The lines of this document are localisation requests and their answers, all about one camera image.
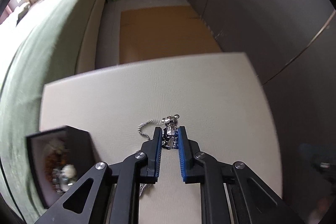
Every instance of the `bed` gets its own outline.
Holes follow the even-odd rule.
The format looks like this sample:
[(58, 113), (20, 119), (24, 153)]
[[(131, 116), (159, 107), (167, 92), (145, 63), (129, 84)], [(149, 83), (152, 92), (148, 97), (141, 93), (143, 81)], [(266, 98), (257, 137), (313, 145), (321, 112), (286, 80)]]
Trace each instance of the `bed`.
[(45, 210), (31, 179), (25, 136), (39, 129), (45, 84), (95, 69), (104, 3), (39, 0), (0, 32), (0, 193), (28, 224)]

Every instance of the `silver chain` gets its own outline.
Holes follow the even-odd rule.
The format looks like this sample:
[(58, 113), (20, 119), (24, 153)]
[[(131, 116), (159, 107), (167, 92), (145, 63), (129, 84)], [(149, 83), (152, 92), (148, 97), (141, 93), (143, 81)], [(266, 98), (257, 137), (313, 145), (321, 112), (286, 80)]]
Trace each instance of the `silver chain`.
[(150, 141), (151, 138), (148, 136), (148, 134), (143, 133), (143, 132), (141, 131), (141, 129), (142, 129), (145, 125), (147, 125), (147, 124), (155, 124), (155, 125), (157, 125), (157, 126), (160, 126), (160, 125), (163, 124), (163, 122), (162, 122), (161, 120), (159, 120), (159, 119), (152, 119), (152, 120), (148, 120), (148, 121), (146, 121), (146, 122), (143, 122), (143, 123), (139, 124), (139, 126), (138, 126), (138, 132), (139, 132), (142, 136), (145, 136), (145, 137), (147, 138), (148, 141)]

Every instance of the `white ball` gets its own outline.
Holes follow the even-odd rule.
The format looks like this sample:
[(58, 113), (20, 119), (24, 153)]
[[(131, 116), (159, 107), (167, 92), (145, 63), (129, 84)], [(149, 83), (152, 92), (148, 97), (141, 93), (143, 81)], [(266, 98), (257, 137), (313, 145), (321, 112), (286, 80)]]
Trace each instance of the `white ball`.
[(68, 164), (63, 167), (62, 172), (68, 179), (72, 179), (76, 175), (76, 169), (73, 165)]

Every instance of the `gray wall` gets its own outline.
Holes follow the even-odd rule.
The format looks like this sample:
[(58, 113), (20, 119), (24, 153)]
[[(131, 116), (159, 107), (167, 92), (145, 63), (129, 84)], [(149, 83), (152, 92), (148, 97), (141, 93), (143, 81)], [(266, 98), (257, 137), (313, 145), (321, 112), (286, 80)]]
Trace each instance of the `gray wall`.
[(283, 164), (283, 198), (302, 218), (330, 191), (298, 146), (336, 145), (336, 23), (298, 59), (334, 8), (329, 0), (189, 0), (224, 51), (249, 56), (272, 109)]

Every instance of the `brown mat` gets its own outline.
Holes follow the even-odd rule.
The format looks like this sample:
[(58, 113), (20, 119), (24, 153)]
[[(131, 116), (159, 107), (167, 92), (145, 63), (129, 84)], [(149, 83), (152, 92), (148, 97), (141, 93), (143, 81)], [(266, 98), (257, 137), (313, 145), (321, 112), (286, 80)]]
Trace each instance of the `brown mat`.
[(120, 19), (120, 64), (221, 52), (191, 6), (128, 10)]

